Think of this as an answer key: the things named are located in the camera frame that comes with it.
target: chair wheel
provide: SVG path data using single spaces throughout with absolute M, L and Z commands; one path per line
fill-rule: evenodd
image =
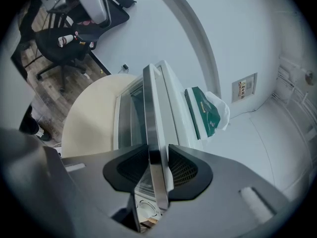
M 42 80 L 43 78 L 42 78 L 41 75 L 36 74 L 36 79 L 37 79 L 37 80 Z

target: wooden floor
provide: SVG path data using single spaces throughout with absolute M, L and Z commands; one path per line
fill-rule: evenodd
M 45 9 L 41 8 L 32 24 L 34 31 L 42 29 L 46 15 Z M 46 20 L 44 29 L 47 26 L 48 19 Z M 35 41 L 31 41 L 31 47 L 21 54 L 23 65 L 28 64 L 35 58 L 36 51 Z M 78 61 L 78 64 L 86 68 L 87 75 L 82 75 L 79 71 L 66 67 L 66 91 L 60 94 L 58 91 L 61 87 L 60 67 L 42 74 L 42 81 L 38 81 L 35 77 L 37 72 L 50 64 L 49 60 L 42 57 L 27 67 L 27 80 L 36 92 L 36 96 L 31 104 L 33 107 L 32 116 L 38 121 L 40 126 L 52 134 L 53 139 L 50 142 L 45 142 L 47 146 L 53 146 L 61 142 L 65 119 L 77 97 L 90 84 L 106 76 L 95 61 L 89 55 L 86 55 L 84 61 Z

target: office chair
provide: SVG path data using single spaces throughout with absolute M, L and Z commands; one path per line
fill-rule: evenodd
M 42 55 L 50 60 L 52 64 L 37 73 L 36 78 L 38 80 L 42 80 L 41 75 L 43 73 L 57 66 L 60 66 L 62 87 L 59 89 L 59 91 L 60 93 L 64 93 L 64 69 L 66 66 L 78 69 L 82 74 L 85 74 L 86 69 L 83 66 L 79 65 L 76 60 L 83 60 L 85 55 L 91 49 L 94 49 L 96 47 L 97 40 L 104 32 L 126 22 L 130 18 L 130 16 L 122 9 L 122 7 L 130 7 L 132 4 L 130 4 L 129 1 L 131 0 L 116 1 L 118 1 L 120 4 L 115 3 L 113 0 L 107 0 L 111 16 L 111 24 L 106 28 L 101 28 L 93 22 L 88 25 L 79 23 L 90 20 L 90 17 L 80 4 L 67 14 L 55 13 L 53 27 L 51 27 L 53 13 L 50 13 L 48 29 L 37 32 L 35 36 L 35 42 Z M 69 28 L 64 27 L 67 16 L 72 18 L 74 21 L 73 25 Z M 59 37 L 66 35 L 75 36 L 75 32 L 78 32 L 78 34 L 80 34 L 81 37 L 84 37 L 84 39 L 78 38 L 77 40 L 73 40 L 72 42 L 65 45 L 63 48 L 57 45 Z M 91 42 L 94 43 L 93 48 L 90 48 Z

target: white floor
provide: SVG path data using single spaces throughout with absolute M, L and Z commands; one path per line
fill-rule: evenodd
M 231 119 L 226 131 L 218 130 L 203 145 L 207 152 L 246 165 L 289 200 L 308 189 L 308 149 L 291 119 L 274 100 L 268 100 L 255 112 Z

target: round table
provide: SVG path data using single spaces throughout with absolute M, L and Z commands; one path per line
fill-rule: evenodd
M 106 76 L 79 95 L 65 121 L 61 139 L 63 158 L 113 149 L 115 99 L 135 78 L 129 74 Z

